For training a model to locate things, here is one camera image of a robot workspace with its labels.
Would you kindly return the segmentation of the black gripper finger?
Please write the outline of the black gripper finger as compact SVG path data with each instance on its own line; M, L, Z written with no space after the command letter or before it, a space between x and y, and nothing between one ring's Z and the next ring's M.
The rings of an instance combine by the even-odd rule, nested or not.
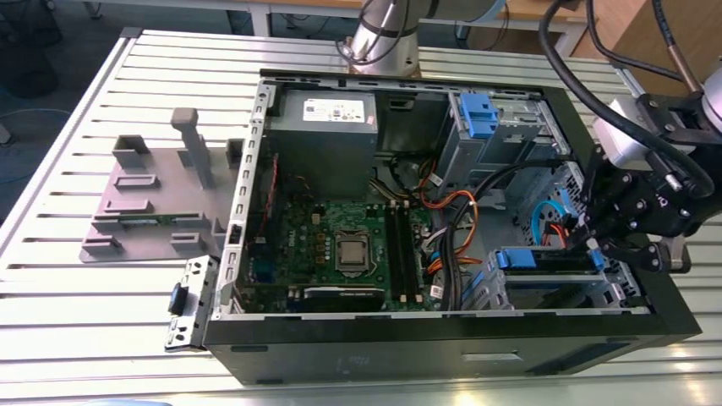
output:
M596 147L585 169L584 222L589 238L622 238L622 228L636 215L646 209L624 203L638 187L641 171L618 168L609 160L601 147Z
M602 253L630 267L657 273L686 274L692 269L686 238L662 237L641 247L625 247L614 239L597 239Z

